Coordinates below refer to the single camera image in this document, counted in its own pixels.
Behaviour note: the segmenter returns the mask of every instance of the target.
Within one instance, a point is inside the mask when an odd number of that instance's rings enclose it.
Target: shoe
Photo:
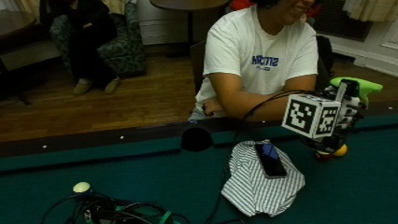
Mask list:
[[[89,91],[90,86],[92,86],[92,81],[86,82],[85,84],[77,82],[76,87],[73,89],[73,95],[85,94]]]
[[[120,82],[121,82],[121,79],[116,78],[108,83],[106,87],[104,88],[104,93],[106,95],[110,95],[116,91],[116,88],[120,85]]]

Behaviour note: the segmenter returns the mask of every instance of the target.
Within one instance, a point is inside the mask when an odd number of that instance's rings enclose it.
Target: yellow ball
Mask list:
[[[346,155],[347,150],[349,150],[349,148],[347,148],[347,145],[345,144],[337,151],[333,152],[333,156],[341,157],[341,156]]]

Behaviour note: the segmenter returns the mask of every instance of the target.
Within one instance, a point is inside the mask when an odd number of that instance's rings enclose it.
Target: woman's hand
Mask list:
[[[205,116],[212,117],[214,116],[216,112],[220,112],[222,110],[224,109],[217,97],[209,98],[202,101],[202,113],[205,114]]]

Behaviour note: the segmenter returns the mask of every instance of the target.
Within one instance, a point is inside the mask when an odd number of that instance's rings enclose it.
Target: dark pants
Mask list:
[[[76,78],[89,78],[104,86],[116,78],[114,71],[100,58],[97,48],[117,36],[113,20],[76,29],[70,34],[68,47],[72,74]]]

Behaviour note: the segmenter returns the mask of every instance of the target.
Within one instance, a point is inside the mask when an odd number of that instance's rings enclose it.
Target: white cube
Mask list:
[[[309,94],[291,94],[282,127],[310,138],[331,136],[341,103]]]

